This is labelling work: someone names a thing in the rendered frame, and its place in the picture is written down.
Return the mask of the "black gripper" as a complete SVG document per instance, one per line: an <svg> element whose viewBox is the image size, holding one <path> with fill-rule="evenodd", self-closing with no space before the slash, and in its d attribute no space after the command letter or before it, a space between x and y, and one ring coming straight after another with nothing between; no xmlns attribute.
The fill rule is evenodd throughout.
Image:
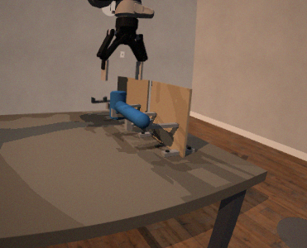
<svg viewBox="0 0 307 248"><path fill-rule="evenodd" d="M102 60L101 80L108 81L108 58L119 45L128 45L132 49L137 59L135 79L142 80L143 62L148 60L148 57L143 42L143 34L136 33L138 19L135 17L118 17L115 28L116 30L110 29L107 31L107 35L96 54ZM116 39L110 45L114 36L116 36Z"/></svg>

